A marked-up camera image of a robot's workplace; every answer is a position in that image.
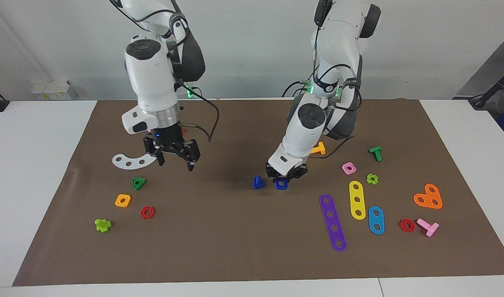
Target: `blue nut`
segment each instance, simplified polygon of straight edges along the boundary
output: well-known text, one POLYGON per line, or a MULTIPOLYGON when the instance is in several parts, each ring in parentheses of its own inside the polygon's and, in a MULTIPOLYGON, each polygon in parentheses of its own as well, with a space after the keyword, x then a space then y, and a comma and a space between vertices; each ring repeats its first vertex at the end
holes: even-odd
POLYGON ((274 181, 274 185, 276 186, 276 190, 286 190, 288 189, 288 181, 286 177, 278 177, 274 181))

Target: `white wall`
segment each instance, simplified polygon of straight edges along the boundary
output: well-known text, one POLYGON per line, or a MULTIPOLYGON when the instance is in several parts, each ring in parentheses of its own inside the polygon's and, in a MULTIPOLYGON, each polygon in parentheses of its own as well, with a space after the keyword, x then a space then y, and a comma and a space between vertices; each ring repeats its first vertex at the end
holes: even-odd
MULTIPOLYGON (((450 99, 504 41, 504 0, 373 2, 382 16, 365 55, 365 98, 450 99)), ((277 97, 305 79, 316 3, 178 0, 207 64, 196 85, 210 98, 277 97)), ((139 29, 108 0, 0 0, 0 14, 47 75, 83 98, 134 98, 122 52, 139 29)), ((2 60, 19 72, 12 53, 2 60)))

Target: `green triangular nut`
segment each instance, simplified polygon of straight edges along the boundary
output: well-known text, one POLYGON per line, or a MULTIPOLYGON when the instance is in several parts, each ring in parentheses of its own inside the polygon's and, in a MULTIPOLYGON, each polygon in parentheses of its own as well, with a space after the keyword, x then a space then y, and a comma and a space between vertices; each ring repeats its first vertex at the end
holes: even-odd
POLYGON ((135 190, 140 190, 140 188, 146 184, 146 180, 135 177, 131 180, 131 184, 135 190))

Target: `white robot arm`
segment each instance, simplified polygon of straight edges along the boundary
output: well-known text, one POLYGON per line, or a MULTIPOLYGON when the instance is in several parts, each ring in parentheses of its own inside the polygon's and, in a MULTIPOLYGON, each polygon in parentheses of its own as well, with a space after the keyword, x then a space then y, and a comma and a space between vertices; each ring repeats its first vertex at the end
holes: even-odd
POLYGON ((359 0, 320 0, 314 21, 313 60, 320 65, 313 72, 312 94, 294 98, 288 126, 278 149, 269 158, 267 175, 287 182, 307 172, 305 162, 320 135, 335 140, 349 139, 354 130, 356 109, 360 107, 362 56, 380 17, 380 8, 365 7, 359 0), (340 101, 332 99, 342 79, 340 101))
POLYGON ((193 170, 200 158, 195 139, 184 141, 175 91, 205 71, 201 49, 175 0, 110 0, 143 32, 124 52, 125 65, 138 104, 122 115, 129 134, 149 131, 146 153, 164 164, 163 152, 177 154, 193 170))

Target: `red nut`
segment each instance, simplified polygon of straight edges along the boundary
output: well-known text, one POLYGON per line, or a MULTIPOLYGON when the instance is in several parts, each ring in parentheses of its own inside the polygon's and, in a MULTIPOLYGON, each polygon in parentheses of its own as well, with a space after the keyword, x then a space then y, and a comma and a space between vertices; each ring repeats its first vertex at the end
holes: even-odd
POLYGON ((144 206, 140 211, 143 219, 150 219, 155 215, 155 209, 152 206, 144 206))
POLYGON ((402 219, 399 224, 400 228, 406 232, 413 232, 415 230, 415 224, 410 219, 402 219))

